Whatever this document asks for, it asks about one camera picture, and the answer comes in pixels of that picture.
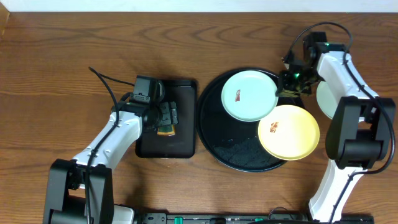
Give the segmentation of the green and yellow sponge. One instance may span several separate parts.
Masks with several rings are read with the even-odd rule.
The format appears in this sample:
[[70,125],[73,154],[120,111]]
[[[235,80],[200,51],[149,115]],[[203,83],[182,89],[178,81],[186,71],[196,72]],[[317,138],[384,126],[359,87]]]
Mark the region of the green and yellow sponge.
[[159,136],[173,136],[175,135],[175,126],[173,124],[161,126],[157,130]]

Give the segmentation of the light blue plate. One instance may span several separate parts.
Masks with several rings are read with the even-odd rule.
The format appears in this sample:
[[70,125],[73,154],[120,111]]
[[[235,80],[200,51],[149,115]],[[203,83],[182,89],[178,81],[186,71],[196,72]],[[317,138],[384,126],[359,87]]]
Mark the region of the light blue plate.
[[245,70],[234,74],[222,87],[221,102],[233,118],[254,122],[267,116],[277,105],[277,86],[266,73]]
[[333,119],[338,103],[326,82],[322,81],[318,84],[316,98],[322,112]]

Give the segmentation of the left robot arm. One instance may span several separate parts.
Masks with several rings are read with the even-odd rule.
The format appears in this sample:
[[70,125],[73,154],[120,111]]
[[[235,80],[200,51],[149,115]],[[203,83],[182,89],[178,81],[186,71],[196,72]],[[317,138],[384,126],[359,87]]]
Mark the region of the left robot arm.
[[113,170],[146,129],[178,123],[177,104],[148,96],[115,102],[109,121],[71,160],[50,167],[44,223],[133,223],[134,210],[116,205]]

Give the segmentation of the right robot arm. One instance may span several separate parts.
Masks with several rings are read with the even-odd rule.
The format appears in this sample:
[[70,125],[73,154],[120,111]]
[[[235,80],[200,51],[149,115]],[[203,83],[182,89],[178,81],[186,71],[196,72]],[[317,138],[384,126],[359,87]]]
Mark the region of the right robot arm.
[[303,52],[303,60],[291,50],[282,59],[286,69],[279,75],[276,95],[309,95],[311,85],[323,81],[337,103],[325,138],[328,166],[308,204],[312,220],[334,223],[341,220],[342,209],[359,179],[386,169],[373,170],[374,163],[384,158],[388,164],[392,162],[396,105],[370,89],[344,44],[306,40]]

